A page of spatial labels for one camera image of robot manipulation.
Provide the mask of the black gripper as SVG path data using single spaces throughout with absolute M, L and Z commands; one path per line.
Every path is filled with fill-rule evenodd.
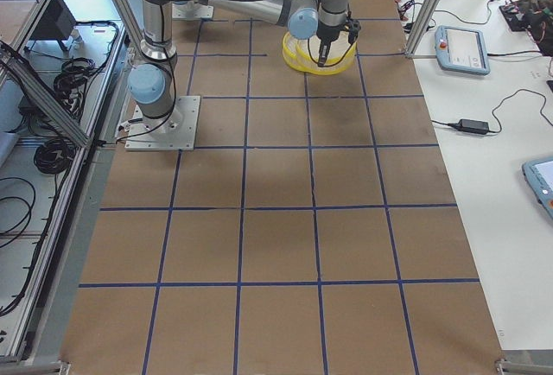
M 338 40 L 338 38 L 340 37 L 340 33 L 320 33 L 317 34 L 317 37 L 320 41 L 317 66 L 324 67 L 329 56 L 332 43 Z

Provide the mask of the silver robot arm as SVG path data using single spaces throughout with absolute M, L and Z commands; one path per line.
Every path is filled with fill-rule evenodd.
M 172 36 L 174 3 L 214 5 L 225 10 L 282 26 L 297 40 L 320 41 L 318 67 L 324 67 L 340 34 L 355 43 L 360 26 L 352 19 L 349 0 L 142 0 L 142 61 L 130 71 L 127 87 L 142 113 L 143 129 L 137 137 L 160 142 L 184 130 L 186 112 L 176 91 L 177 52 Z

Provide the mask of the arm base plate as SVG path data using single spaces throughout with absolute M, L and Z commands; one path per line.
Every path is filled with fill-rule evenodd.
M 135 105 L 133 116 L 141 121 L 130 126 L 124 147 L 128 151 L 193 150 L 199 113 L 200 96 L 179 96 L 168 121 L 156 130 L 163 119 L 144 118 Z
M 173 2 L 172 17 L 181 21 L 212 20 L 214 8 L 195 1 Z

